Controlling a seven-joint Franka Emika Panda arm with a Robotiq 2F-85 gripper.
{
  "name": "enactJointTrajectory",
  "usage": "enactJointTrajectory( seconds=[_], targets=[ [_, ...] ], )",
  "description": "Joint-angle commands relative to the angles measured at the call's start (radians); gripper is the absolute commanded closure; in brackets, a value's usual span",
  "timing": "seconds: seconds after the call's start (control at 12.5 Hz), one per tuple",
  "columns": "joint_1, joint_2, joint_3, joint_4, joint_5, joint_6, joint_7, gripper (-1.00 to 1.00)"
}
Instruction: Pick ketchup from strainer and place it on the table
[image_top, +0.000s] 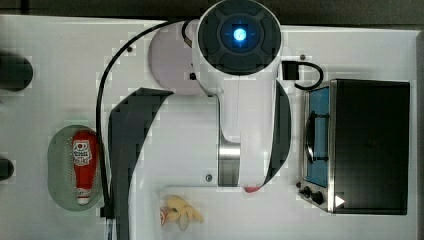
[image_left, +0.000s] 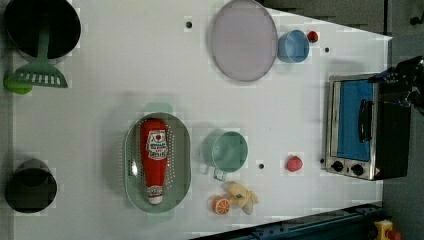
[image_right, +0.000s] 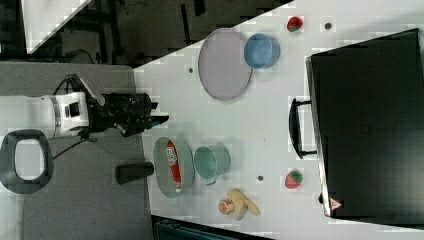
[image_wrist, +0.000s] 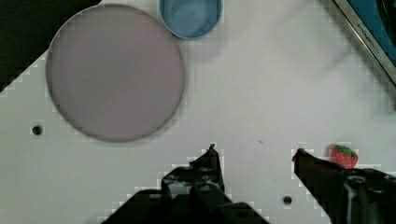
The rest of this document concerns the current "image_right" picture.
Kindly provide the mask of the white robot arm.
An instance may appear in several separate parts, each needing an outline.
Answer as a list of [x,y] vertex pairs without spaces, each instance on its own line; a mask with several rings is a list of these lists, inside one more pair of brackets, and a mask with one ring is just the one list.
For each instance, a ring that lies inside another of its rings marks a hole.
[[40,97],[3,96],[1,134],[39,130],[49,139],[87,138],[115,128],[122,136],[129,137],[169,120],[167,115],[152,113],[157,107],[145,93],[111,93],[100,97],[83,92]]

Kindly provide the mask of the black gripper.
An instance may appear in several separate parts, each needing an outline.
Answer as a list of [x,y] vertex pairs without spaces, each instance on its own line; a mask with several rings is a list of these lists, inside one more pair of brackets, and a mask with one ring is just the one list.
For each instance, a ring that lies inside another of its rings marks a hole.
[[103,106],[94,98],[87,101],[89,133],[103,132],[116,128],[123,137],[129,137],[150,129],[153,122],[164,123],[169,115],[152,115],[158,107],[146,93],[104,94]]

